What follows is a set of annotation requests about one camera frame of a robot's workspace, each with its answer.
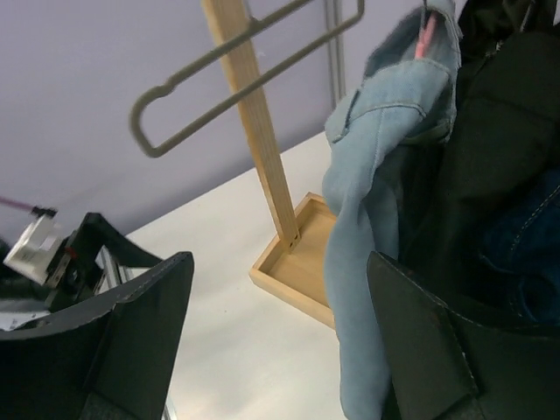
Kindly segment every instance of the gray hanger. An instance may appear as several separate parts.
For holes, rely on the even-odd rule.
[[[195,60],[188,66],[183,67],[174,75],[172,75],[163,85],[153,87],[136,100],[135,104],[132,107],[132,110],[130,111],[129,126],[130,131],[132,132],[132,136],[136,139],[136,142],[143,150],[143,152],[150,158],[159,158],[163,156],[175,146],[184,142],[196,131],[200,130],[202,127],[210,123],[214,118],[232,108],[245,96],[249,95],[251,92],[255,91],[268,81],[274,79],[280,73],[296,64],[305,56],[314,52],[330,39],[340,35],[351,26],[357,24],[364,15],[365,0],[356,0],[358,4],[358,11],[354,16],[345,20],[330,31],[324,33],[319,38],[315,39],[310,44],[308,44],[295,54],[291,55],[289,58],[285,59],[277,66],[271,68],[261,77],[259,77],[240,91],[236,92],[235,94],[229,96],[229,98],[227,98],[225,101],[220,102],[218,105],[206,112],[203,116],[200,116],[199,118],[191,122],[181,131],[165,140],[159,146],[153,146],[151,144],[150,140],[148,140],[148,138],[144,134],[141,126],[142,113],[145,111],[148,105],[150,105],[156,99],[163,98],[169,95],[180,83],[186,81],[189,77],[193,76],[204,67],[214,63],[225,54],[234,50],[237,46],[240,46],[245,41],[248,41],[249,39],[254,37],[256,34],[268,29],[272,25],[286,18],[288,15],[305,6],[311,1],[312,0],[294,0],[286,4],[282,8],[270,13],[268,16],[263,17],[262,19],[257,19],[251,15],[250,10],[247,7],[247,1],[245,1],[245,11],[249,16],[249,26],[245,32],[214,48],[212,51]]]

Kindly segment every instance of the pink cable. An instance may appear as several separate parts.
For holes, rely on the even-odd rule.
[[[34,208],[34,206],[30,204],[15,201],[14,199],[6,199],[5,197],[0,197],[0,206],[12,207],[26,212],[31,212]]]
[[[416,44],[416,51],[414,53],[415,59],[421,59],[425,54],[428,46],[430,46],[431,37],[436,29],[436,14],[431,13],[426,28],[420,31],[418,36],[418,43]]]

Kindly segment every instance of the white table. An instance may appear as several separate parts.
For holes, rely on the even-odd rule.
[[[282,155],[294,206],[320,193],[323,133]],[[275,234],[248,171],[129,237],[161,257],[190,250],[195,275],[171,379],[178,420],[342,420],[334,331],[254,286]]]

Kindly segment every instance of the wooden base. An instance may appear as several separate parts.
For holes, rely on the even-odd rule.
[[[308,192],[296,207],[301,241],[286,253],[276,236],[249,275],[257,286],[334,328],[323,284],[326,240],[336,220],[325,200]]]

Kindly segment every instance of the denim jacket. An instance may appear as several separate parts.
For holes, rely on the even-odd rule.
[[[340,399],[350,420],[381,418],[389,389],[366,267],[374,250],[398,257],[398,214],[394,192],[375,171],[402,142],[447,141],[456,115],[455,4],[431,0],[428,7],[440,16],[424,58],[414,59],[418,7],[372,53],[361,86],[325,124],[332,162],[323,195],[337,220],[326,246],[324,279],[340,343]]]
[[[479,281],[480,295],[532,322],[560,326],[560,167],[479,236],[479,259],[495,272]]]

